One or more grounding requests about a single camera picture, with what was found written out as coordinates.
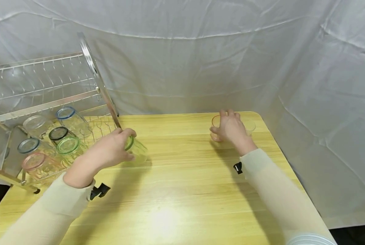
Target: white backdrop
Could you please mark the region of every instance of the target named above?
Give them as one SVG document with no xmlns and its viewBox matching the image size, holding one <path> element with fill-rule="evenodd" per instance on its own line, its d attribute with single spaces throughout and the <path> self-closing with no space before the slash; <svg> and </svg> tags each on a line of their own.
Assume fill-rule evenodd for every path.
<svg viewBox="0 0 365 245">
<path fill-rule="evenodd" d="M 257 111 L 327 226 L 365 224 L 365 0 L 0 0 L 0 64 L 77 31 L 121 114 Z"/>
</svg>

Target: black jar lid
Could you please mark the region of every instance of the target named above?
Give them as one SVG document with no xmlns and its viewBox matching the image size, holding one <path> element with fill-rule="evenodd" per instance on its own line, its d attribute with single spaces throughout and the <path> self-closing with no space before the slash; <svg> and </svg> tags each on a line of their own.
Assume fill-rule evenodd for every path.
<svg viewBox="0 0 365 245">
<path fill-rule="evenodd" d="M 66 127 L 57 127 L 52 129 L 52 131 L 49 133 L 49 139 L 50 140 L 60 140 L 64 138 L 68 134 L 68 129 Z"/>
</svg>

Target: dish rack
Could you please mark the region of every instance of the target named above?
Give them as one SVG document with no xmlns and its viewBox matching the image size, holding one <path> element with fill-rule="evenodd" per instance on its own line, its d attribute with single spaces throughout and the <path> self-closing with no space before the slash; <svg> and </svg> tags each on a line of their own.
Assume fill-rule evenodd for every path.
<svg viewBox="0 0 365 245">
<path fill-rule="evenodd" d="M 25 171 L 20 178 L 10 175 L 4 165 L 16 151 L 15 137 L 27 137 L 23 121 L 35 114 L 53 120 L 60 108 L 72 106 L 93 128 L 92 134 L 82 137 L 88 146 L 121 127 L 85 36 L 78 33 L 78 37 L 81 52 L 0 65 L 0 131 L 5 145 L 0 179 L 33 193 L 40 191 L 39 181 L 32 181 Z"/>
</svg>

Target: wrist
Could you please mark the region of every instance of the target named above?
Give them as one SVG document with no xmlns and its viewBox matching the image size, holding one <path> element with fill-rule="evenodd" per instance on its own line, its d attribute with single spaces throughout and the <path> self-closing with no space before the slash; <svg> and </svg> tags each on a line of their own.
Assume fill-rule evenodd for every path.
<svg viewBox="0 0 365 245">
<path fill-rule="evenodd" d="M 253 150 L 258 149 L 254 141 L 252 140 L 252 137 L 248 135 L 232 143 L 240 157 L 248 154 L 249 152 L 252 152 Z"/>
<path fill-rule="evenodd" d="M 66 171 L 63 181 L 74 188 L 81 189 L 89 186 L 100 169 L 95 168 L 87 159 L 80 156 Z"/>
</svg>

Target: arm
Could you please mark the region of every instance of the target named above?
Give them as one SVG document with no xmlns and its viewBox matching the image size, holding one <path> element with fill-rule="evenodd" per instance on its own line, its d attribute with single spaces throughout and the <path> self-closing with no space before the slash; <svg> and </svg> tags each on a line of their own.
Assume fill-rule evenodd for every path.
<svg viewBox="0 0 365 245">
<path fill-rule="evenodd" d="M 7 232 L 0 245 L 58 245 L 89 203 L 94 176 L 103 168 L 134 159 L 125 150 L 132 129 L 116 129 L 78 157 Z"/>
<path fill-rule="evenodd" d="M 234 145 L 240 155 L 245 178 L 278 221 L 287 241 L 300 234 L 313 233 L 335 244 L 311 200 L 299 191 L 263 150 L 257 148 L 247 135 L 238 113 L 228 110 L 226 115 L 221 111 L 219 128 L 212 127 L 210 130 Z"/>
</svg>

